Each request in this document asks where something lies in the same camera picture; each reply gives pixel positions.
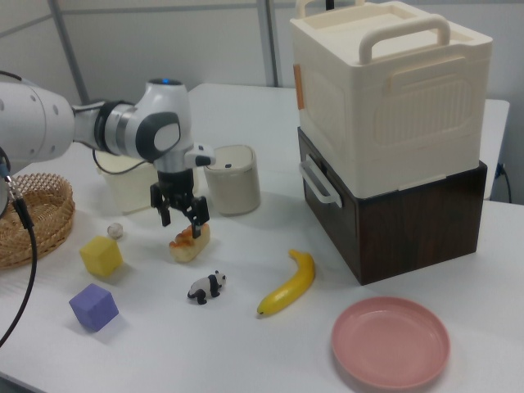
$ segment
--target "woven basket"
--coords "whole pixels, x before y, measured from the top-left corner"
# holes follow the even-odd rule
[[[15,178],[34,222],[38,259],[62,244],[71,232],[75,202],[71,185],[56,174],[27,174]],[[0,269],[31,261],[29,234],[10,204],[0,219]]]

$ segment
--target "wooden drawer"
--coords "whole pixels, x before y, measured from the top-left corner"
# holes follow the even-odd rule
[[[477,250],[487,167],[367,199],[353,196],[298,129],[300,158],[313,160],[340,196],[322,203],[325,187],[304,181],[305,199],[361,284],[471,254]]]

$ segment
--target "white wall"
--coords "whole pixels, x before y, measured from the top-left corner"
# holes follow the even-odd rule
[[[488,98],[511,104],[504,145],[499,158],[506,164],[511,180],[513,202],[524,204],[524,4],[440,4],[417,5],[446,19],[474,29],[494,39],[488,81]],[[311,7],[308,15],[321,11]],[[292,2],[276,0],[275,25],[282,86],[293,87],[293,53],[289,20],[295,16]],[[507,201],[503,178],[496,181],[493,199]]]
[[[137,101],[151,78],[266,86],[255,0],[59,2],[91,99]]]
[[[80,102],[47,2],[0,2],[0,70],[10,71]]]

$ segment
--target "banana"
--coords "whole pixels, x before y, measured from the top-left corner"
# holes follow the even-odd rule
[[[295,260],[298,270],[295,275],[279,288],[267,295],[256,311],[259,314],[271,315],[288,307],[298,299],[311,285],[314,279],[314,261],[307,252],[289,250],[289,256]]]

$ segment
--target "plastic plate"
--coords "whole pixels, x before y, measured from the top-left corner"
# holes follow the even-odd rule
[[[332,348],[353,377],[403,390],[437,377],[449,358],[449,336],[428,309],[410,300],[374,297],[346,309],[332,330]]]

